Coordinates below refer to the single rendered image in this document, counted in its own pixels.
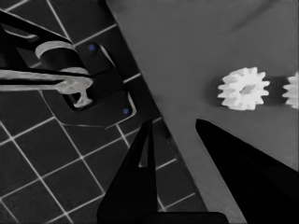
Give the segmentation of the small white toothed gear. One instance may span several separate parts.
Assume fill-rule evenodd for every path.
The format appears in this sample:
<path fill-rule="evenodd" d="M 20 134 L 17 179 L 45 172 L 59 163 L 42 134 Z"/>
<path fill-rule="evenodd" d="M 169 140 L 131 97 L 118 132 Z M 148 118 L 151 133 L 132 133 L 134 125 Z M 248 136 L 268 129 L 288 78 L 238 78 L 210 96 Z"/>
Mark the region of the small white toothed gear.
<path fill-rule="evenodd" d="M 282 94 L 287 99 L 286 104 L 294 109 L 299 109 L 299 72 L 288 77 L 289 83 L 283 86 L 286 91 Z"/>
<path fill-rule="evenodd" d="M 263 104 L 263 97 L 269 94 L 265 87 L 270 82 L 264 78 L 265 72 L 259 73 L 257 67 L 245 67 L 230 73 L 218 87 L 221 91 L 218 97 L 223 99 L 221 104 L 232 110 L 255 110 L 257 105 Z"/>

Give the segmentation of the dark robot body block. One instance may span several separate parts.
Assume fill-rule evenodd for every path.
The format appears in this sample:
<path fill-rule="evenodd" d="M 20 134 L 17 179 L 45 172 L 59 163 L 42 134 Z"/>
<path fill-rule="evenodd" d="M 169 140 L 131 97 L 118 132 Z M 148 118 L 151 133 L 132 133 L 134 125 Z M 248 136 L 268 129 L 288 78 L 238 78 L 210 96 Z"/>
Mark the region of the dark robot body block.
<path fill-rule="evenodd" d="M 0 92 L 41 91 L 64 125 L 110 128 L 136 113 L 104 47 L 91 74 L 66 37 L 0 8 Z"/>

